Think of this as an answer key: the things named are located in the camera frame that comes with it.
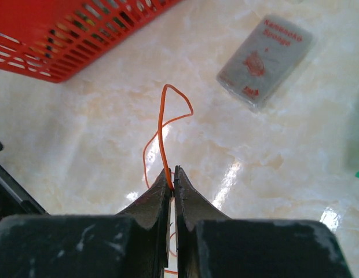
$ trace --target marble surface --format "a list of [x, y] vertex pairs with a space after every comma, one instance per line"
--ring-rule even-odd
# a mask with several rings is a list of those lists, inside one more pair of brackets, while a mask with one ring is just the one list
[[[215, 76], [267, 13], [316, 43], [255, 114]], [[195, 110], [164, 129], [169, 165], [233, 218], [322, 221], [359, 277], [359, 0], [185, 0], [65, 83], [0, 71], [0, 163], [52, 214], [116, 213], [146, 190], [165, 83]]]

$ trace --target red logo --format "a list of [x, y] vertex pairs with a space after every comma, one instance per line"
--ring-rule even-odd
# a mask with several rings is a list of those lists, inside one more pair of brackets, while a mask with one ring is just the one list
[[259, 96], [259, 90], [256, 89], [252, 89], [250, 88], [249, 86], [246, 86], [244, 89], [243, 89], [243, 93], [246, 94], [247, 96], [250, 96], [251, 98], [256, 98]]
[[252, 52], [243, 64], [247, 66], [249, 73], [252, 76], [262, 76], [265, 74], [265, 66], [257, 51]]

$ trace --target kneaded sponge package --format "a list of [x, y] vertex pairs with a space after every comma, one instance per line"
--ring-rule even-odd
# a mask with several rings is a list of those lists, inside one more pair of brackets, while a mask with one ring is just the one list
[[307, 52], [312, 39], [306, 30], [269, 14], [219, 72], [217, 81], [252, 107], [259, 107]]

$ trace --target beige marble tabletop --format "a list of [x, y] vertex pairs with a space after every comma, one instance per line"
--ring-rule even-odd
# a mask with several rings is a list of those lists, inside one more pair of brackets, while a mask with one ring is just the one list
[[[316, 44], [255, 114], [215, 76], [267, 13]], [[165, 83], [195, 110], [164, 129], [169, 165], [230, 217], [322, 221], [359, 277], [359, 0], [184, 0], [67, 82], [0, 71], [0, 163], [52, 214], [116, 213], [146, 190]]]

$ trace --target red plastic basket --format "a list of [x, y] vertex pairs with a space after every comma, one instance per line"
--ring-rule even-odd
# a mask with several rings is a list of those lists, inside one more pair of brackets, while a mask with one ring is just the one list
[[0, 69], [59, 83], [180, 0], [0, 0]]

